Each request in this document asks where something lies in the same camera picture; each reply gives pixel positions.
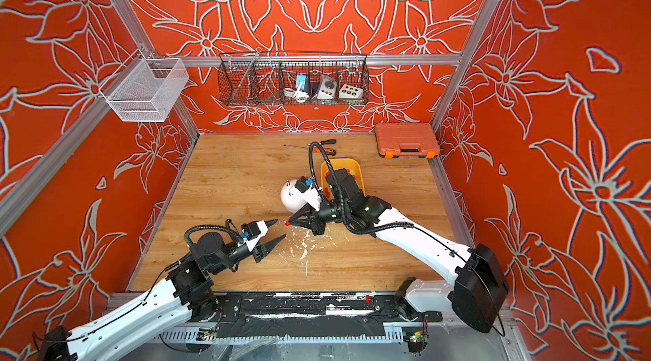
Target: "black motor housing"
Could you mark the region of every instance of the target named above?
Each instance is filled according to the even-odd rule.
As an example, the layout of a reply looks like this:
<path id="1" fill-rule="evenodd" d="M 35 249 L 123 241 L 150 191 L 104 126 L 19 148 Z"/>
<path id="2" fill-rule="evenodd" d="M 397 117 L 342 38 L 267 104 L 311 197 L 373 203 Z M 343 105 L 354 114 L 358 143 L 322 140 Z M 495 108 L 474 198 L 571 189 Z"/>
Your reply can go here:
<path id="1" fill-rule="evenodd" d="M 466 265 L 455 270 L 459 276 L 448 299 L 464 323 L 488 333 L 509 294 L 509 284 L 490 248 L 479 244 L 470 252 Z"/>

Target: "black cable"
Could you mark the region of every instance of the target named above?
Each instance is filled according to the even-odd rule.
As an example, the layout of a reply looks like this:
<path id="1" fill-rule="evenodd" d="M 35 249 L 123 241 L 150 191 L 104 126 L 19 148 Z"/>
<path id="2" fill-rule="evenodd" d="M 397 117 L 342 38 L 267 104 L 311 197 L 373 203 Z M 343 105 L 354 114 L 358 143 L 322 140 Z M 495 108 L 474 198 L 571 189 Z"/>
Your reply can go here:
<path id="1" fill-rule="evenodd" d="M 40 353 L 40 348 L 38 348 L 36 335 L 37 334 L 35 332 L 32 332 L 32 341 L 34 341 L 34 347 L 37 348 L 37 352 Z"/>
<path id="2" fill-rule="evenodd" d="M 366 230 L 364 230 L 364 231 L 358 231 L 358 230 L 354 229 L 354 228 L 350 225 L 350 223 L 348 222 L 348 217 L 347 217 L 347 215 L 346 215 L 346 209 L 345 209 L 345 206 L 344 206 L 344 195 L 343 195 L 344 193 L 343 193 L 343 187 L 341 186 L 341 183 L 339 183 L 339 179 L 338 179 L 337 176 L 335 175 L 335 170 L 334 170 L 334 168 L 332 167 L 332 163 L 330 162 L 330 158 L 328 158 L 328 154 L 326 154 L 326 151 L 323 150 L 323 146 L 321 146 L 321 144 L 318 143 L 318 142 L 312 142 L 312 143 L 310 144 L 309 149 L 308 149 L 308 156 L 307 156 L 307 158 L 308 158 L 308 162 L 309 162 L 309 165 L 310 165 L 310 175 L 312 176 L 312 180 L 313 180 L 313 182 L 314 182 L 314 186 L 316 187 L 317 192 L 318 192 L 319 195 L 321 196 L 321 199 L 322 199 L 323 201 L 327 202 L 328 199 L 326 199 L 325 194 L 323 194 L 323 190 L 321 190 L 321 189 L 319 188 L 318 182 L 317 182 L 317 180 L 316 180 L 316 172 L 315 172 L 315 170 L 314 170 L 314 158 L 313 158 L 313 153 L 314 153 L 313 151 L 314 151 L 314 148 L 315 148 L 315 147 L 316 147 L 316 148 L 321 152 L 321 155 L 323 156 L 323 161 L 326 162 L 325 164 L 326 164 L 326 166 L 328 167 L 328 170 L 330 171 L 330 174 L 332 175 L 333 181 L 334 181 L 334 183 L 335 183 L 335 187 L 337 188 L 337 202 L 338 202 L 337 205 L 338 205 L 338 207 L 339 207 L 339 211 L 340 211 L 341 222 L 344 224 L 344 226 L 346 227 L 346 229 L 347 229 L 348 231 L 350 231 L 351 233 L 353 233 L 353 234 L 355 234 L 355 235 L 366 235 L 366 234 L 370 234 L 370 233 L 376 233 L 376 232 L 380 232 L 380 231 L 386 231 L 387 229 L 399 228 L 399 227 L 402 227 L 402 228 L 413 228 L 413 229 L 417 229 L 417 230 L 419 230 L 420 232 L 422 232 L 423 234 L 425 234 L 425 235 L 427 235 L 428 237 L 430 237 L 431 239 L 435 240 L 437 243 L 443 245 L 447 250 L 449 250 L 449 251 L 451 252 L 452 255 L 455 255 L 457 258 L 461 259 L 464 263 L 468 263 L 468 261 L 465 260 L 465 259 L 463 259 L 463 258 L 459 255 L 459 253 L 458 253 L 457 251 L 450 249 L 449 246 L 447 246 L 447 245 L 446 245 L 445 243 L 443 243 L 441 240 L 439 240 L 438 238 L 436 238 L 434 235 L 429 234 L 429 233 L 426 232 L 424 229 L 421 229 L 421 228 L 419 228 L 419 227 L 416 227 L 416 226 L 415 226 L 413 223 L 411 223 L 411 222 L 402 222 L 402 221 L 391 222 L 391 223 L 389 223 L 389 224 L 384 224 L 384 225 L 379 226 L 379 227 L 374 227 L 374 228 L 371 228 L 371 229 L 366 229 Z M 358 225 L 361 225 L 362 227 L 364 226 L 364 224 L 361 223 L 361 220 L 360 220 L 359 218 L 357 218 L 357 217 L 354 216 L 354 215 L 352 215 L 351 217 L 352 217 L 351 219 L 352 219 L 354 222 L 357 222 Z M 477 273 L 477 271 L 474 270 L 474 272 L 475 272 L 475 274 L 477 275 L 477 278 L 478 278 L 478 279 L 482 282 L 482 284 L 484 285 L 484 288 L 485 288 L 486 291 L 488 292 L 488 295 L 489 295 L 489 297 L 490 297 L 490 299 L 491 299 L 491 304 L 493 305 L 493 308 L 495 308 L 495 301 L 493 300 L 493 296 L 490 294 L 490 290 L 488 289 L 488 286 L 486 286 L 486 283 L 485 283 L 484 280 L 479 276 L 479 274 Z M 499 324 L 500 324 L 500 326 L 502 327 L 502 332 L 500 333 L 500 332 L 496 329 L 495 326 L 491 326 L 491 327 L 492 327 L 493 330 L 495 330 L 495 332 L 497 332 L 499 335 L 501 335 L 502 337 L 505 337 L 505 336 L 506 336 L 506 330 L 504 329 L 504 324 L 502 323 L 502 318 L 501 318 L 500 315 L 499 315 L 499 311 L 497 312 L 497 319 L 499 320 Z"/>
<path id="3" fill-rule="evenodd" d="M 162 275 L 164 272 L 167 272 L 168 270 L 170 270 L 171 268 L 174 268 L 175 266 L 177 266 L 177 265 L 179 264 L 179 262 L 180 262 L 180 261 L 176 261 L 176 262 L 174 262 L 174 263 L 171 263 L 170 265 L 167 265 L 167 267 L 165 267 L 165 268 L 164 268 L 164 269 L 163 269 L 163 270 L 158 274 L 158 276 L 156 276 L 156 280 L 154 280 L 154 284 L 152 284 L 151 288 L 149 289 L 149 291 L 147 292 L 147 294 L 144 296 L 144 299 L 143 299 L 140 303 L 138 303 L 138 304 L 136 304 L 134 307 L 128 309 L 126 312 L 122 313 L 122 314 L 119 315 L 118 317 L 115 317 L 114 319 L 111 319 L 109 322 L 107 322 L 107 323 L 105 323 L 105 324 L 102 324 L 101 326 L 99 326 L 98 328 L 94 329 L 93 331 L 88 332 L 88 333 L 85 333 L 85 334 L 83 334 L 82 336 L 79 336 L 79 337 L 71 338 L 71 339 L 69 339 L 69 340 L 46 340 L 45 338 L 38 337 L 38 336 L 36 335 L 36 333 L 33 332 L 33 333 L 32 333 L 32 339 L 38 339 L 39 341 L 41 341 L 41 342 L 43 342 L 43 343 L 68 343 L 68 342 L 70 342 L 70 341 L 77 341 L 77 340 L 82 340 L 82 339 L 84 339 L 84 338 L 88 338 L 91 334 L 94 334 L 94 333 L 98 332 L 99 330 L 101 330 L 102 328 L 104 328 L 104 327 L 108 326 L 109 324 L 113 323 L 114 321 L 123 318 L 124 316 L 128 315 L 129 313 L 131 313 L 132 311 L 134 311 L 135 309 L 137 309 L 137 308 L 138 308 L 139 306 L 141 306 L 143 303 L 145 303 L 146 300 L 147 300 L 147 298 L 149 297 L 150 293 L 152 292 L 152 290 L 154 290 L 154 286 L 156 286 L 156 283 L 158 282 L 158 279 L 161 277 L 161 275 Z"/>
<path id="4" fill-rule="evenodd" d="M 227 233 L 228 235 L 231 236 L 232 240 L 235 243 L 238 243 L 238 244 L 243 244 L 244 243 L 244 240 L 242 239 L 241 235 L 237 231 L 234 231 L 233 229 L 230 229 L 230 228 L 224 227 L 224 226 L 215 226 L 213 224 L 204 224 L 204 225 L 201 225 L 201 226 L 191 227 L 190 229 L 188 229 L 185 232 L 185 235 L 183 237 L 185 238 L 186 243 L 188 243 L 188 246 L 192 246 L 192 245 L 195 244 L 190 239 L 190 235 L 192 233 L 195 233 L 197 231 L 203 231 L 205 229 L 211 229 L 213 231 L 225 232 L 225 233 Z"/>
<path id="5" fill-rule="evenodd" d="M 122 314 L 119 315 L 118 317 L 115 317 L 115 318 L 114 318 L 113 320 L 111 320 L 110 322 L 108 322 L 108 323 L 106 323 L 106 324 L 102 324 L 102 326 L 99 326 L 98 328 L 96 328 L 95 330 L 93 330 L 93 331 L 91 331 L 91 332 L 89 332 L 89 333 L 85 333 L 83 336 L 79 336 L 79 337 L 71 338 L 70 340 L 46 340 L 45 338 L 41 338 L 41 337 L 37 336 L 36 333 L 34 333 L 34 337 L 36 337 L 39 341 L 44 342 L 44 343 L 69 343 L 70 341 L 82 340 L 82 339 L 84 339 L 84 338 L 88 338 L 91 334 L 98 332 L 99 330 L 101 330 L 102 328 L 108 326 L 108 325 L 111 324 L 112 322 L 114 322 L 114 321 L 116 321 L 116 320 L 119 320 L 119 319 L 123 318 L 124 316 L 128 315 L 129 313 L 131 313 L 132 311 L 134 311 L 135 309 L 137 309 L 138 306 L 141 306 L 141 305 L 142 305 L 142 303 L 138 303 L 138 304 L 136 304 L 134 307 L 130 308 L 128 311 L 122 313 Z"/>
<path id="6" fill-rule="evenodd" d="M 504 329 L 504 324 L 502 324 L 502 317 L 499 316 L 499 312 L 497 312 L 497 320 L 499 320 L 499 325 L 502 327 L 502 332 L 497 331 L 497 329 L 495 328 L 494 325 L 492 325 L 491 327 L 493 328 L 493 330 L 496 333 L 498 333 L 502 337 L 506 337 L 507 336 L 507 331 Z"/>
<path id="7" fill-rule="evenodd" d="M 197 353 L 194 353 L 193 351 L 182 350 L 182 349 L 178 349 L 178 348 L 174 348 L 174 347 L 172 347 L 171 345 L 169 345 L 168 343 L 166 343 L 165 340 L 163 340 L 163 336 L 160 335 L 160 334 L 158 334 L 158 338 L 161 339 L 161 341 L 163 342 L 163 344 L 165 344 L 165 346 L 166 346 L 167 348 L 169 348 L 169 349 L 173 349 L 174 351 L 178 351 L 179 353 L 197 354 Z"/>
<path id="8" fill-rule="evenodd" d="M 221 321 L 221 317 L 224 316 L 224 311 L 221 309 L 221 307 L 217 307 L 217 310 L 219 310 L 219 318 L 217 320 L 217 324 L 215 324 L 215 327 L 213 327 L 213 330 L 215 330 L 215 337 L 217 337 L 217 328 L 219 327 L 219 322 Z"/>

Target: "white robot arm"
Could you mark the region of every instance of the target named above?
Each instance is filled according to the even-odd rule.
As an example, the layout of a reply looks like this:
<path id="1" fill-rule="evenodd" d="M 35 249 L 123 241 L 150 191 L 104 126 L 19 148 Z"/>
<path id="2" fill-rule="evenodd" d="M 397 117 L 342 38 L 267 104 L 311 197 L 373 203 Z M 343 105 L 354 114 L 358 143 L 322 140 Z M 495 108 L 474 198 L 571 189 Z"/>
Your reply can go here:
<path id="1" fill-rule="evenodd" d="M 321 149 L 319 144 L 311 144 L 310 157 L 313 147 Z M 289 225 L 321 235 L 326 223 L 342 222 L 354 234 L 369 234 L 399 246 L 446 282 L 441 287 L 438 283 L 413 280 L 404 292 L 408 308 L 420 313 L 453 311 L 470 327 L 488 333 L 509 293 L 509 284 L 495 254 L 481 244 L 469 248 L 445 239 L 411 221 L 388 202 L 364 195 L 348 171 L 334 170 L 325 153 L 321 154 L 330 171 L 326 181 L 334 198 L 327 200 L 314 178 L 299 178 L 290 192 L 305 195 L 306 203 L 289 218 Z"/>
<path id="2" fill-rule="evenodd" d="M 166 279 L 106 316 L 71 331 L 63 325 L 49 331 L 39 338 L 42 345 L 38 361 L 116 361 L 170 327 L 211 319 L 219 301 L 212 292 L 210 275 L 226 269 L 235 271 L 239 262 L 249 256 L 260 262 L 269 255 L 285 237 L 260 242 L 276 221 L 245 224 L 241 234 L 221 226 L 189 229 L 185 239 L 190 252 L 163 270 L 169 271 Z M 209 232 L 193 243 L 190 234 L 202 229 L 226 232 L 233 241 L 226 244 L 217 232 Z"/>

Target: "metal bracket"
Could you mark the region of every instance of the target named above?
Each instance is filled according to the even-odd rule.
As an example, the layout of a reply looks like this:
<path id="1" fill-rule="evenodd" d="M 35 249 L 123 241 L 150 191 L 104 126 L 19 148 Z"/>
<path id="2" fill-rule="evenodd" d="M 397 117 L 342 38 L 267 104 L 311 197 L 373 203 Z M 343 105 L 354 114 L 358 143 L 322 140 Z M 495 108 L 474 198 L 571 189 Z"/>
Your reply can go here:
<path id="1" fill-rule="evenodd" d="M 232 323 L 240 317 L 242 296 L 237 294 L 226 294 L 217 296 L 217 305 L 221 308 L 220 323 Z"/>
<path id="2" fill-rule="evenodd" d="M 373 296 L 373 306 L 375 308 L 375 316 L 378 317 L 387 317 L 394 316 L 395 319 L 400 319 L 400 308 L 403 308 L 405 305 L 409 306 L 406 302 L 403 301 L 403 298 L 396 296 L 395 294 L 376 294 Z M 443 315 L 440 311 L 426 311 L 425 313 L 417 313 L 412 309 L 415 314 L 414 319 L 404 318 L 405 321 L 422 321 L 423 317 L 427 318 L 429 323 L 437 323 L 443 320 Z"/>

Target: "yellow bin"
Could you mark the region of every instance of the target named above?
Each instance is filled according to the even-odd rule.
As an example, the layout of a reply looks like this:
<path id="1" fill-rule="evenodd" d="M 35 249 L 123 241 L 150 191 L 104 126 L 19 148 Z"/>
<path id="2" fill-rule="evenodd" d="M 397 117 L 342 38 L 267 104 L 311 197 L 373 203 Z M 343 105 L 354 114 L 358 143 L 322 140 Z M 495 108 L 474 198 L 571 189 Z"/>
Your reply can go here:
<path id="1" fill-rule="evenodd" d="M 355 159 L 351 158 L 338 158 L 330 159 L 332 164 L 332 169 L 346 169 L 348 173 L 353 175 L 357 186 L 362 189 L 362 193 L 366 195 L 366 190 L 364 190 L 364 181 L 362 180 L 362 168 L 359 166 L 359 163 Z M 328 187 L 328 182 L 326 182 L 326 177 L 330 172 L 328 171 L 328 166 L 325 162 L 321 163 L 321 182 L 319 183 L 323 188 L 323 193 L 326 195 L 325 198 L 331 200 L 332 193 L 330 193 L 330 187 Z"/>

